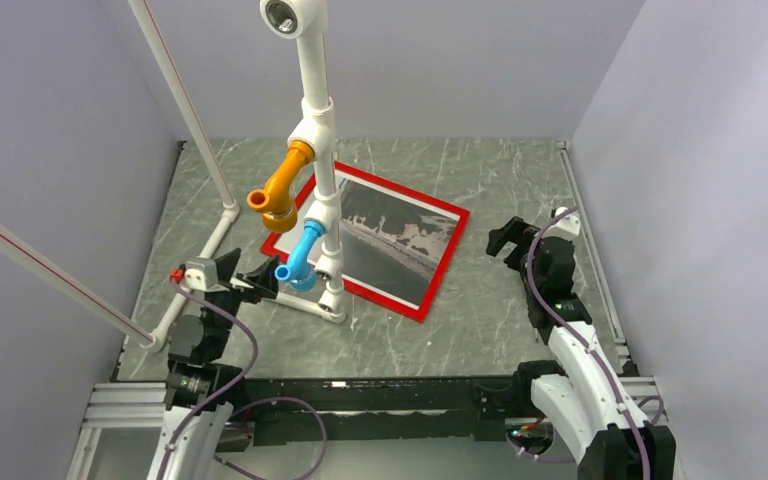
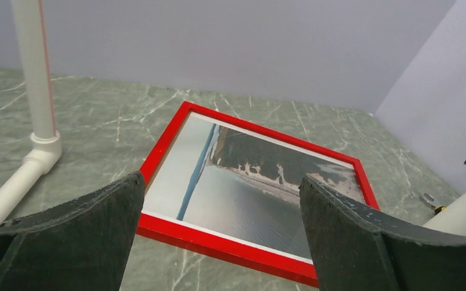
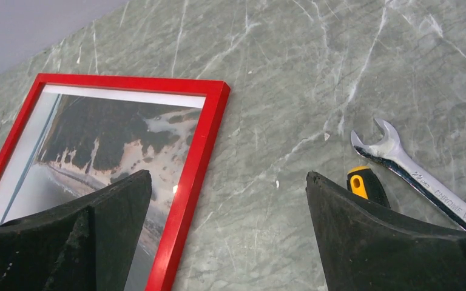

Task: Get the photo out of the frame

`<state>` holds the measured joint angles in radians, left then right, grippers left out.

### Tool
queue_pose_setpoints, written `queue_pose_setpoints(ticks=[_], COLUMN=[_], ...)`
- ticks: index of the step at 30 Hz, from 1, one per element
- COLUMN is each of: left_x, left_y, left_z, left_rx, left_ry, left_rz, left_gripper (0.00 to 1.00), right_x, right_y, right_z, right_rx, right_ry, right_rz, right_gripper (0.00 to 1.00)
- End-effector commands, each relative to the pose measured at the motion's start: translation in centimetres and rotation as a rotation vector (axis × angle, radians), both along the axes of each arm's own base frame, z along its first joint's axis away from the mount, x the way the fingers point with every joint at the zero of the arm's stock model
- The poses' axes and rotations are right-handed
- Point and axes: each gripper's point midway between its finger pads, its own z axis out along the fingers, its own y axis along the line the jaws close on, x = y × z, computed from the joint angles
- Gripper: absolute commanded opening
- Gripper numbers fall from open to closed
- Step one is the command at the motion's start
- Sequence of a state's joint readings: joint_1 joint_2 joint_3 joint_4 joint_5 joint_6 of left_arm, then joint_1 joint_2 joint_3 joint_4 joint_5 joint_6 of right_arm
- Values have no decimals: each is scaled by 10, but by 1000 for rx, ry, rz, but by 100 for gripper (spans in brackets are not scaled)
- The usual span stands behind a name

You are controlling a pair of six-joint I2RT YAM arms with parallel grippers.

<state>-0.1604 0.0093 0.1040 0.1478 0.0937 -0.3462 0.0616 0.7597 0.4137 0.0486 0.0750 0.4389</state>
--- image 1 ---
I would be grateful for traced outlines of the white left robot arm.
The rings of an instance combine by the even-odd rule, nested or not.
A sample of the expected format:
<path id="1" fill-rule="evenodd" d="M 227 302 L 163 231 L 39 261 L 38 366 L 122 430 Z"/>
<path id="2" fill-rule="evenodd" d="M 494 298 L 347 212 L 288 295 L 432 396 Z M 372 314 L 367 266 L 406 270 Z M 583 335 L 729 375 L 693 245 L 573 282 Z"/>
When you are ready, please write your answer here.
<path id="1" fill-rule="evenodd" d="M 280 264 L 272 256 L 254 270 L 237 272 L 240 249 L 215 259 L 197 258 L 169 275 L 176 292 L 197 303 L 198 314 L 173 325 L 164 381 L 160 436 L 147 474 L 150 479 L 199 479 L 208 469 L 228 420 L 247 406 L 245 376 L 253 368 L 259 345 L 238 319 L 242 304 L 274 299 Z M 242 367 L 220 363 L 232 330 L 250 341 L 252 354 Z"/>

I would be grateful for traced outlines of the blue pipe elbow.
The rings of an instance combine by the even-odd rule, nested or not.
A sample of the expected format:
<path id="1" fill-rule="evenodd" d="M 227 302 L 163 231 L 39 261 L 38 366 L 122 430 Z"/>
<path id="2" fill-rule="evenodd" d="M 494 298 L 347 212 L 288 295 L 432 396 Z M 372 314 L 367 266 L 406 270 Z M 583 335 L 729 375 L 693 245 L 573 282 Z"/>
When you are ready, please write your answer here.
<path id="1" fill-rule="evenodd" d="M 300 292 L 311 290 L 316 283 L 316 273 L 308 263 L 308 257 L 316 241 L 326 233 L 325 227 L 317 220 L 306 220 L 300 239 L 288 256 L 287 261 L 276 267 L 274 277 L 288 283 Z"/>

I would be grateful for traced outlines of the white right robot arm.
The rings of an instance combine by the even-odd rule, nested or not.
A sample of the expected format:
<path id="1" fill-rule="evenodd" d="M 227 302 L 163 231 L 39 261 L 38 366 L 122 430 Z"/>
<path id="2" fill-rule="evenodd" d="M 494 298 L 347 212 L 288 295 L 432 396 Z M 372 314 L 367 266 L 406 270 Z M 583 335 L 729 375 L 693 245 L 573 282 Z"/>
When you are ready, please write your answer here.
<path id="1" fill-rule="evenodd" d="M 504 263 L 520 274 L 529 321 L 553 356 L 517 368 L 512 404 L 549 422 L 580 479 L 671 479 L 672 432 L 649 417 L 644 403 L 623 386 L 574 291 L 574 241 L 580 231 L 578 216 L 559 208 L 542 228 L 514 216 L 488 234 L 490 256 L 514 244 Z"/>

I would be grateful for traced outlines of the orange pipe elbow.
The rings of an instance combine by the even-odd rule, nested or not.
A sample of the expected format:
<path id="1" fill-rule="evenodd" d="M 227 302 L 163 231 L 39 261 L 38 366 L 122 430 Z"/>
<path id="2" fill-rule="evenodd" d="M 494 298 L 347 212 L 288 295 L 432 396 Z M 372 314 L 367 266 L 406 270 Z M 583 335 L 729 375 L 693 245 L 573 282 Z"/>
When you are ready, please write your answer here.
<path id="1" fill-rule="evenodd" d="M 262 224 L 274 233 L 286 233 L 297 222 L 297 206 L 291 197 L 290 187 L 299 172 L 315 158 L 312 147 L 293 140 L 287 147 L 284 160 L 260 189 L 252 190 L 246 197 L 247 205 L 261 215 Z"/>

